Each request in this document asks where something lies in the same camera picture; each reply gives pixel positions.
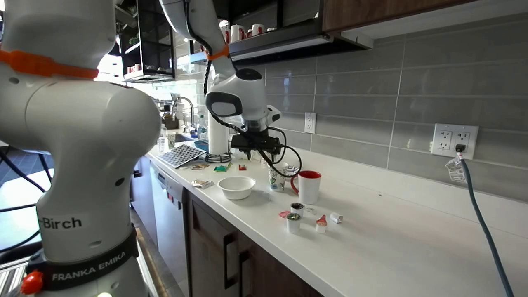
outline orange strap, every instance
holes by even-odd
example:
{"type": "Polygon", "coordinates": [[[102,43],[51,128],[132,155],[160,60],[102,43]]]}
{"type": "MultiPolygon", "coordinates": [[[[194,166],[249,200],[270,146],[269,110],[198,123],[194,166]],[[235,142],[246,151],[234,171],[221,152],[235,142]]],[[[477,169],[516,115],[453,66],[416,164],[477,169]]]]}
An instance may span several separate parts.
{"type": "Polygon", "coordinates": [[[218,59],[219,57],[221,56],[226,56],[226,57],[229,57],[229,45],[225,44],[224,46],[224,49],[214,55],[209,55],[209,53],[207,51],[205,51],[205,56],[207,57],[207,59],[209,61],[212,61],[214,59],[218,59]]]}
{"type": "Polygon", "coordinates": [[[6,52],[0,50],[0,62],[8,64],[16,72],[46,77],[63,75],[93,79],[99,74],[99,70],[97,69],[58,64],[49,57],[22,51],[6,52]]]}

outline white bowl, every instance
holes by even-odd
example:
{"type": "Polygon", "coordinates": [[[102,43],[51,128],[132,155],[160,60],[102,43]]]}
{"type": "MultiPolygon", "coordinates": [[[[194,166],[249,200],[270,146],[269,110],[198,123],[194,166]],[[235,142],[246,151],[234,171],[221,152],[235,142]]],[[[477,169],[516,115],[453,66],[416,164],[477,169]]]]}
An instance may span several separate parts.
{"type": "Polygon", "coordinates": [[[251,194],[256,181],[249,177],[229,177],[218,182],[224,196],[230,200],[240,200],[251,194]]]}

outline blue bowl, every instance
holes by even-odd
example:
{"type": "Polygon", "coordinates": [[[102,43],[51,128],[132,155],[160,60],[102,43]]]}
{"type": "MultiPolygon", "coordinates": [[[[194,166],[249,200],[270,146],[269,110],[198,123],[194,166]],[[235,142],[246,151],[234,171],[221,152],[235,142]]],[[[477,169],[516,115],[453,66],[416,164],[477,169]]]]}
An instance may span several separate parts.
{"type": "Polygon", "coordinates": [[[209,143],[207,141],[203,141],[203,140],[195,141],[194,146],[196,146],[197,149],[201,149],[206,152],[209,152],[209,143]]]}

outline sink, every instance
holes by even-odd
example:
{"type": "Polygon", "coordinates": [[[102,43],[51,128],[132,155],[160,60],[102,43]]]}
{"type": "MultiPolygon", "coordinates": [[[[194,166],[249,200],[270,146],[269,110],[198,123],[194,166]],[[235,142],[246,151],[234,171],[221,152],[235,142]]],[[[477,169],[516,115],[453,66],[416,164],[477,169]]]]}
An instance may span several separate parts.
{"type": "Polygon", "coordinates": [[[184,142],[184,141],[193,141],[194,139],[190,138],[190,137],[187,137],[187,136],[184,136],[182,134],[178,134],[176,133],[176,139],[174,140],[174,142],[184,142]]]}

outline plastic bottle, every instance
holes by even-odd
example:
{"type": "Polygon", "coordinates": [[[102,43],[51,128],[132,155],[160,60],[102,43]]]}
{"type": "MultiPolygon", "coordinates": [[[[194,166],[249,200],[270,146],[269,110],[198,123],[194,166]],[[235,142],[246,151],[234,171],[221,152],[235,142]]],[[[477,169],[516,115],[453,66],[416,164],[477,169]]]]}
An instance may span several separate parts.
{"type": "Polygon", "coordinates": [[[160,154],[165,152],[165,143],[167,143],[167,128],[165,127],[165,124],[162,124],[158,137],[158,151],[160,154]]]}
{"type": "Polygon", "coordinates": [[[198,139],[207,141],[207,124],[205,123],[205,117],[203,115],[199,115],[198,119],[198,139]]]}

